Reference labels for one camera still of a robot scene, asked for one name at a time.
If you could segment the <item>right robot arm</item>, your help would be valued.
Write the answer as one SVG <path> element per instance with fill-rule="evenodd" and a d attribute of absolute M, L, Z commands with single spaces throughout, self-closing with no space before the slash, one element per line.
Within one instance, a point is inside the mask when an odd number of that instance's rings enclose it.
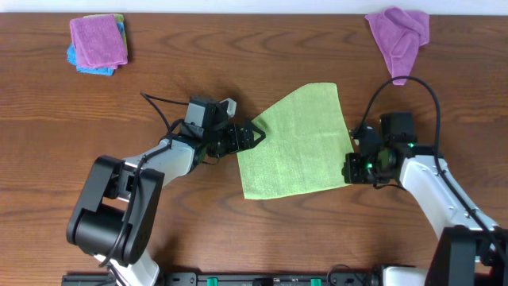
<path fill-rule="evenodd" d="M 389 180 L 408 191 L 433 228 L 438 244 L 428 269 L 383 266 L 374 285 L 505 285 L 507 231 L 467 196 L 428 145 L 414 143 L 349 153 L 348 184 L 381 188 Z"/>

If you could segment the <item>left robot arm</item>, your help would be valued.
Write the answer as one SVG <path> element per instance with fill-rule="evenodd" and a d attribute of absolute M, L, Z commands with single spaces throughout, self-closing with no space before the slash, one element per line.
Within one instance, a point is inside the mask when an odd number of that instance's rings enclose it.
<path fill-rule="evenodd" d="M 179 119 L 159 144 L 141 155 L 98 157 L 67 224 L 67 242 L 106 267 L 115 285 L 161 285 L 164 275 L 146 247 L 161 191 L 204 163 L 255 148 L 266 133 L 252 122 L 227 120 L 198 133 Z"/>

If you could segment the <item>light green microfiber cloth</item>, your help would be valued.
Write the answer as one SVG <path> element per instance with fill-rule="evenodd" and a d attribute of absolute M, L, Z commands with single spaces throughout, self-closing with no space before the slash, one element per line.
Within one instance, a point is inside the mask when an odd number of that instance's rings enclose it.
<path fill-rule="evenodd" d="M 246 199 L 278 199 L 348 185 L 341 169 L 353 147 L 335 83 L 308 83 L 253 123 L 266 138 L 237 154 Z"/>

